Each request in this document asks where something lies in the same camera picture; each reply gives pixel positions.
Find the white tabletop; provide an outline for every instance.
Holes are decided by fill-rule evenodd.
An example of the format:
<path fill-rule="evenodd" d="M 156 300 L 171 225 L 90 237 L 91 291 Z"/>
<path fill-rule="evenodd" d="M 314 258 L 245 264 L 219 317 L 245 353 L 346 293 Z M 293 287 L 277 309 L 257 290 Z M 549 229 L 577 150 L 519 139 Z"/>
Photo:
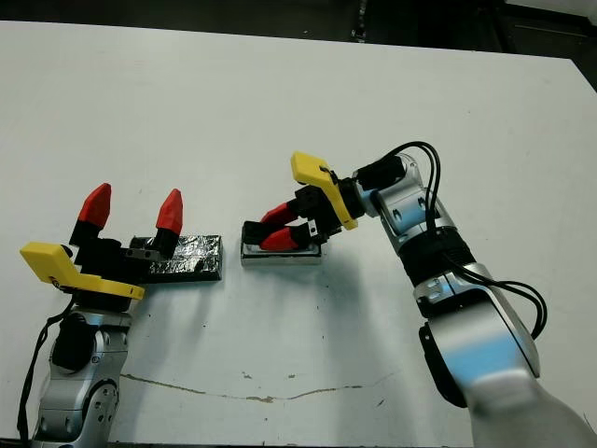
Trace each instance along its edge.
<path fill-rule="evenodd" d="M 104 236 L 153 234 L 176 187 L 183 232 L 225 247 L 223 281 L 152 287 L 132 310 L 123 373 L 143 381 L 121 379 L 112 441 L 470 445 L 379 220 L 333 237 L 318 267 L 239 261 L 242 222 L 298 188 L 293 151 L 349 175 L 412 139 L 438 149 L 440 196 L 477 259 L 543 291 L 541 382 L 594 427 L 597 95 L 570 61 L 0 22 L 0 436 L 17 435 L 35 338 L 67 301 L 19 248 L 66 243 L 107 181 Z M 532 306 L 512 302 L 532 325 Z"/>

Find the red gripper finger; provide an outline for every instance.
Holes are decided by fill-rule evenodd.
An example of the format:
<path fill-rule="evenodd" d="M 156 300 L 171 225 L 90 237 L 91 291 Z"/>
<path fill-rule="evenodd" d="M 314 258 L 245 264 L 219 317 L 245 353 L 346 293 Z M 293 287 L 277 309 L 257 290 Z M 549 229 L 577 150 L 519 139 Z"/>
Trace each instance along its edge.
<path fill-rule="evenodd" d="M 290 250 L 298 248 L 299 245 L 292 239 L 290 228 L 284 227 L 268 236 L 259 247 L 263 250 Z"/>
<path fill-rule="evenodd" d="M 173 189 L 161 205 L 156 228 L 180 235 L 183 229 L 183 197 L 179 189 Z"/>
<path fill-rule="evenodd" d="M 297 215 L 288 207 L 288 203 L 282 203 L 266 213 L 261 222 L 284 225 L 297 218 Z"/>
<path fill-rule="evenodd" d="M 83 208 L 78 214 L 78 220 L 90 222 L 94 226 L 103 229 L 110 215 L 111 195 L 112 187 L 106 183 L 92 191 L 83 203 Z"/>

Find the scratch mark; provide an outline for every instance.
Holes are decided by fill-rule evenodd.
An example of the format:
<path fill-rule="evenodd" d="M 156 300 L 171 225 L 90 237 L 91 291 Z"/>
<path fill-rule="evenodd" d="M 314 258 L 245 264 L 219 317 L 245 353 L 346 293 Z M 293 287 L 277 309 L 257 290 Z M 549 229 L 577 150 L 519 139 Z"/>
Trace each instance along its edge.
<path fill-rule="evenodd" d="M 371 383 L 370 385 L 343 385 L 340 387 L 327 387 L 327 388 L 322 388 L 322 389 L 314 389 L 314 390 L 310 390 L 309 392 L 303 392 L 302 394 L 295 395 L 294 397 L 272 397 L 270 395 L 268 395 L 267 397 L 239 397 L 239 396 L 227 395 L 227 394 L 212 394 L 212 393 L 205 392 L 203 390 L 191 389 L 189 387 L 182 387 L 180 385 L 170 385 L 168 383 L 162 383 L 160 381 L 147 380 L 146 378 L 134 376 L 129 373 L 121 373 L 120 374 L 120 376 L 122 378 L 127 378 L 129 380 L 139 381 L 141 383 L 147 383 L 149 385 L 158 385 L 161 387 L 168 387 L 171 389 L 180 390 L 182 392 L 189 392 L 191 394 L 204 395 L 206 397 L 218 397 L 221 399 L 244 399 L 244 400 L 248 400 L 248 401 L 258 401 L 260 403 L 267 403 L 267 404 L 271 404 L 274 401 L 292 401 L 293 399 L 302 399 L 303 397 L 308 397 L 308 396 L 314 395 L 314 394 L 337 392 L 337 391 L 344 390 L 344 389 L 363 389 L 366 387 L 375 387 L 379 383 L 387 380 L 392 375 L 394 375 L 393 372 L 388 373 L 387 375 L 383 376 L 382 378 L 377 380 L 375 383 Z"/>
<path fill-rule="evenodd" d="M 266 398 L 262 397 L 245 397 L 244 399 L 248 399 L 249 401 L 261 401 L 262 403 L 273 403 L 275 399 L 279 399 L 276 397 L 270 397 L 269 395 Z"/>
<path fill-rule="evenodd" d="M 148 383 L 149 385 L 161 385 L 162 387 L 169 387 L 171 389 L 182 390 L 183 392 L 190 392 L 191 394 L 207 395 L 206 392 L 197 389 L 189 389 L 188 387 L 182 387 L 180 385 L 169 385 L 168 383 L 162 383 L 160 381 L 147 380 L 146 378 L 139 378 L 138 376 L 131 375 L 129 373 L 121 373 L 122 378 L 128 378 L 133 381 L 140 381 L 141 383 Z"/>
<path fill-rule="evenodd" d="M 585 422 L 587 422 L 587 425 L 589 425 L 590 430 L 593 431 L 593 432 L 595 432 L 595 430 L 593 429 L 593 427 L 589 423 L 589 419 L 587 418 L 587 414 L 586 413 L 582 413 L 582 416 L 585 417 Z"/>
<path fill-rule="evenodd" d="M 302 394 L 298 394 L 298 395 L 295 395 L 294 397 L 290 397 L 287 399 L 301 399 L 303 397 L 307 397 L 308 395 L 321 394 L 322 392 L 335 392 L 337 390 L 346 389 L 348 387 L 349 387 L 348 385 L 345 385 L 343 387 L 328 387 L 326 389 L 315 389 L 315 390 L 311 390 L 309 392 L 303 392 Z"/>

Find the black cable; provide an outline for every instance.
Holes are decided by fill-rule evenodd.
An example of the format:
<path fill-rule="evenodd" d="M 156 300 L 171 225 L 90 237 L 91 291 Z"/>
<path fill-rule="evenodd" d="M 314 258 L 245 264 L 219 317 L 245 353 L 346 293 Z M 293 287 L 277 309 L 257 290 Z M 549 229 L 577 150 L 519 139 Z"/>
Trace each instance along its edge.
<path fill-rule="evenodd" d="M 27 399 L 29 399 L 29 394 L 31 393 L 31 385 L 34 380 L 34 369 L 35 369 L 35 362 L 37 361 L 37 355 L 39 355 L 39 350 L 41 349 L 42 345 L 48 338 L 48 329 L 62 321 L 65 317 L 73 309 L 73 305 L 75 305 L 75 299 L 71 299 L 68 303 L 68 306 L 64 308 L 64 310 L 59 315 L 54 315 L 49 317 L 46 321 L 46 325 L 44 328 L 41 329 L 39 332 L 39 336 L 37 337 L 37 342 L 35 343 L 35 350 L 33 358 L 31 359 L 31 364 L 29 365 L 29 370 L 27 371 L 27 376 L 25 376 L 25 382 L 22 385 L 22 392 L 21 392 L 21 401 L 19 403 L 19 417 L 17 418 L 17 430 L 19 431 L 19 435 L 21 436 L 21 445 L 25 448 L 29 448 L 29 427 L 27 426 Z"/>
<path fill-rule="evenodd" d="M 425 192 L 425 225 L 427 226 L 428 230 L 431 230 L 432 234 L 436 232 L 436 201 L 437 201 L 437 194 L 436 191 L 439 189 L 439 178 L 441 176 L 441 163 L 439 161 L 439 156 L 437 151 L 434 147 L 429 145 L 428 143 L 421 142 L 421 141 L 414 141 L 408 142 L 404 145 L 400 145 L 399 147 L 395 147 L 390 152 L 388 152 L 383 158 L 390 158 L 394 157 L 396 154 L 404 151 L 405 149 L 409 149 L 411 147 L 417 147 L 418 149 L 422 150 L 427 157 L 429 158 L 429 165 L 430 165 L 430 174 L 429 174 L 429 183 L 427 184 L 427 191 Z"/>
<path fill-rule="evenodd" d="M 392 149 L 388 152 L 384 157 L 394 157 L 399 152 L 404 151 L 410 147 L 417 147 L 421 149 L 429 158 L 430 163 L 430 175 L 429 175 L 429 183 L 427 185 L 427 191 L 425 192 L 425 225 L 427 227 L 427 234 L 430 237 L 435 237 L 437 235 L 437 226 L 436 226 L 436 203 L 437 203 L 437 191 L 439 190 L 439 179 L 441 176 L 441 164 L 439 161 L 439 156 L 437 151 L 434 147 L 429 145 L 428 143 L 421 142 L 421 141 L 414 141 L 409 142 L 404 145 L 400 145 Z M 450 259 L 446 254 L 443 254 L 444 259 L 449 262 L 449 264 L 455 268 L 458 274 L 463 277 L 465 280 L 469 281 L 470 283 L 474 283 L 476 285 L 481 285 L 485 287 L 499 287 L 500 289 L 513 292 L 514 294 L 518 294 L 519 296 L 529 300 L 536 308 L 536 319 L 535 325 L 533 330 L 531 331 L 531 336 L 533 339 L 536 339 L 539 334 L 543 331 L 545 326 L 548 323 L 548 307 L 541 296 L 541 294 L 530 285 L 527 285 L 522 282 L 516 282 L 513 280 L 505 280 L 505 281 L 495 281 L 491 278 L 485 277 L 480 273 L 474 273 L 473 271 L 468 270 L 464 266 L 456 263 L 452 259 Z M 523 287 L 531 291 L 533 294 L 529 294 L 526 291 L 523 291 L 517 287 Z"/>

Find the dark background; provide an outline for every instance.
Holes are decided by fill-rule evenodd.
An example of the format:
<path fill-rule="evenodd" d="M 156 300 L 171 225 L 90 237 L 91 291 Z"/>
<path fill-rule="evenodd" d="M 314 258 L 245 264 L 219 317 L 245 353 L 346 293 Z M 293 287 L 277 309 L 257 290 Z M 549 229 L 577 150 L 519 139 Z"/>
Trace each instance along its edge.
<path fill-rule="evenodd" d="M 0 20 L 553 56 L 572 59 L 597 90 L 597 27 L 502 0 L 0 0 Z"/>

